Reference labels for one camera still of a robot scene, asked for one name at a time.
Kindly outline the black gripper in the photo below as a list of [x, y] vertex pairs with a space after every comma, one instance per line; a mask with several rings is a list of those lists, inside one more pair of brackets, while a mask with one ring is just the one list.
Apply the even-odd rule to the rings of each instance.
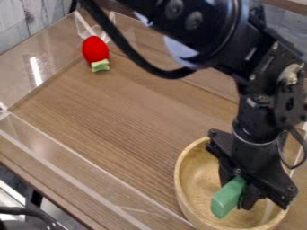
[[269, 199], [286, 209], [298, 189], [281, 165], [277, 141], [248, 143], [234, 132], [217, 129], [210, 129], [206, 134], [206, 151], [218, 159], [220, 186], [236, 176], [245, 180], [238, 208], [249, 210], [258, 199]]

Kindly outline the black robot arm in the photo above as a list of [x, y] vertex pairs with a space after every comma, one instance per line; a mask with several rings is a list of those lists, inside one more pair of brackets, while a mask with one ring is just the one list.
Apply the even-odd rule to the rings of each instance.
[[78, 0], [122, 53], [149, 73], [180, 79], [201, 68], [229, 75], [240, 95], [228, 132], [208, 131], [206, 151], [218, 160], [218, 179], [244, 180], [236, 200], [248, 209], [258, 199], [286, 208], [298, 190], [282, 155], [286, 137], [307, 121], [307, 62], [293, 45], [265, 25], [250, 0], [118, 0], [158, 31], [181, 68], [162, 70], [132, 48], [93, 0]]

